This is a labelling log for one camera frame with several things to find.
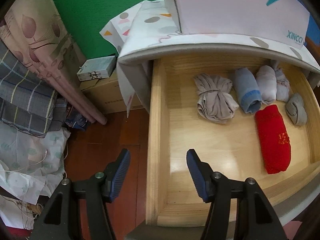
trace printed logo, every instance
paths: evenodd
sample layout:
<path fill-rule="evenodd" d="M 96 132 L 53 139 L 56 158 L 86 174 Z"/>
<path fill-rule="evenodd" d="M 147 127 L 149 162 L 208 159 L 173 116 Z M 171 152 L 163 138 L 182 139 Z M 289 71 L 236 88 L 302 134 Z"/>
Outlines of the printed logo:
<path fill-rule="evenodd" d="M 288 30 L 287 38 L 294 40 L 297 43 L 302 43 L 302 41 L 303 41 L 303 38 L 301 36 L 295 34 L 294 32 L 291 32 L 289 30 Z"/>

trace open drawer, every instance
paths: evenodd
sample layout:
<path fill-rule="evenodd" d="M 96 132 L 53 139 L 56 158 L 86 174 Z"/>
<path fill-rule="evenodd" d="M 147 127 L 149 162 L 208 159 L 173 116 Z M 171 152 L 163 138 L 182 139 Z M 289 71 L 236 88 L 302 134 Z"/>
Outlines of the open drawer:
<path fill-rule="evenodd" d="M 198 197 L 186 164 L 186 152 L 194 148 L 203 162 L 229 179 L 257 180 L 272 205 L 308 184 L 320 171 L 320 108 L 300 68 L 281 63 L 290 82 L 290 93 L 299 92 L 308 122 L 294 126 L 284 102 L 276 101 L 290 138 L 291 163 L 287 171 L 268 175 L 260 151 L 254 115 L 239 107 L 227 124 L 217 124 L 197 112 L 200 73 L 224 77 L 236 68 L 254 74 L 270 60 L 236 54 L 204 53 L 163 57 L 154 61 L 148 144 L 146 223 L 191 227 L 205 224 L 210 204 Z M 236 100 L 234 89 L 231 95 Z M 236 219 L 231 201 L 230 221 Z"/>

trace leaf pattern fabric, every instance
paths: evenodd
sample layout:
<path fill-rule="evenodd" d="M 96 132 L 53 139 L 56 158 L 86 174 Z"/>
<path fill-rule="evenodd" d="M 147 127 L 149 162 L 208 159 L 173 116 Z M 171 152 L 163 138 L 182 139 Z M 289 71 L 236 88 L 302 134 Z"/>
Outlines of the leaf pattern fabric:
<path fill-rule="evenodd" d="M 67 102 L 29 71 L 0 40 L 0 120 L 30 135 L 58 131 Z"/>
<path fill-rule="evenodd" d="M 0 122 L 0 187 L 32 204 L 39 195 L 50 197 L 63 178 L 63 151 L 69 135 L 61 128 L 37 138 L 18 130 L 12 132 Z"/>
<path fill-rule="evenodd" d="M 91 123 L 106 117 L 83 95 L 76 73 L 85 62 L 52 0 L 16 0 L 0 21 L 0 39 Z"/>

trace screw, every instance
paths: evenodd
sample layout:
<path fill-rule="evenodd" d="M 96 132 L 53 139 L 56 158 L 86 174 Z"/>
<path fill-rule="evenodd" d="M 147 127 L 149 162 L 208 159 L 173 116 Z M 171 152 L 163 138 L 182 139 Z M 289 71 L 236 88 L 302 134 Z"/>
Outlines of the screw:
<path fill-rule="evenodd" d="M 215 171 L 215 172 L 213 173 L 213 177 L 214 177 L 215 179 L 220 179 L 220 178 L 221 178 L 221 173 L 218 172 L 218 171 Z"/>
<path fill-rule="evenodd" d="M 247 178 L 246 181 L 250 184 L 253 185 L 256 183 L 256 181 L 254 180 L 254 178 Z"/>
<path fill-rule="evenodd" d="M 101 178 L 103 178 L 103 176 L 104 176 L 104 173 L 102 171 L 97 172 L 96 175 L 95 175 L 95 177 L 97 179 L 101 179 Z"/>
<path fill-rule="evenodd" d="M 61 181 L 61 184 L 62 184 L 63 186 L 65 186 L 65 185 L 68 185 L 69 182 L 70 182 L 70 179 L 63 179 L 63 180 Z"/>

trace striped fabric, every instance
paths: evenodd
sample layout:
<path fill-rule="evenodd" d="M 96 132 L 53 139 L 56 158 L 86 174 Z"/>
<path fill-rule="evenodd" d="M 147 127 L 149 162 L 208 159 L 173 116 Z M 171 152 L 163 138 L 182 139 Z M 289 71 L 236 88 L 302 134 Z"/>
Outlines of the striped fabric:
<path fill-rule="evenodd" d="M 60 130 L 67 102 L 29 71 L 0 41 L 0 120 L 30 135 Z"/>

